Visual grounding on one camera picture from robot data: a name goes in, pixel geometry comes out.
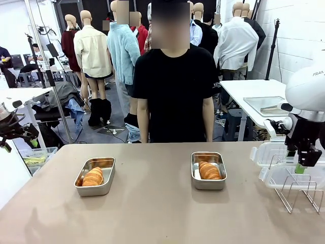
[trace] beige tabletop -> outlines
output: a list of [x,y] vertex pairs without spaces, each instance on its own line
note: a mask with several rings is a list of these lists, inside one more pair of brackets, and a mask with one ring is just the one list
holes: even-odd
[[[258,145],[64,146],[0,211],[0,243],[323,244],[325,212],[312,211],[302,196],[290,215],[249,160]],[[193,188],[194,151],[222,154],[228,177],[222,191]],[[108,195],[81,198],[73,183],[92,157],[115,157],[115,176]]]

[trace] light blue fleece jacket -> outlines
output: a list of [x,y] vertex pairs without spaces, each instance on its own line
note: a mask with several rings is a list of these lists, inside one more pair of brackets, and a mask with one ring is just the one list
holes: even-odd
[[127,24],[110,23],[107,46],[117,78],[124,84],[133,84],[134,67],[140,50],[138,40]]

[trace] plaid shirt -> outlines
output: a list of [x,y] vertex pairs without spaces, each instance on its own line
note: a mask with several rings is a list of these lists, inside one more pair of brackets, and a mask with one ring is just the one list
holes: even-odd
[[148,36],[146,39],[146,42],[144,43],[144,51],[145,52],[149,52],[149,50],[151,49],[151,22],[149,22],[149,31],[148,31]]

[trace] stainless steel container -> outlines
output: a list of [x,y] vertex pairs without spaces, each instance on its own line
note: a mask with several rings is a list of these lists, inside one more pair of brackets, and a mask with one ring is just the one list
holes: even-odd
[[[217,152],[210,151],[197,151],[192,153],[192,182],[198,190],[222,190],[227,179],[227,172],[225,170],[222,156]],[[199,162],[204,161],[215,165],[220,172],[222,179],[220,180],[209,180],[209,179],[196,179],[194,172],[199,168]]]
[[[83,187],[82,180],[86,173],[95,167],[100,167],[103,171],[104,183],[100,186]],[[75,187],[80,196],[101,196],[109,192],[115,173],[115,158],[92,158],[88,159],[80,170],[76,180]]]

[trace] croissant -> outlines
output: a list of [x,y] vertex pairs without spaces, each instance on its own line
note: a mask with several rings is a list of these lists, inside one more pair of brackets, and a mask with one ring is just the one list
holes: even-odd
[[83,178],[82,186],[99,186],[103,183],[103,181],[103,171],[100,167],[96,167],[86,173],[85,177]]
[[201,179],[221,179],[219,169],[207,162],[199,162]]

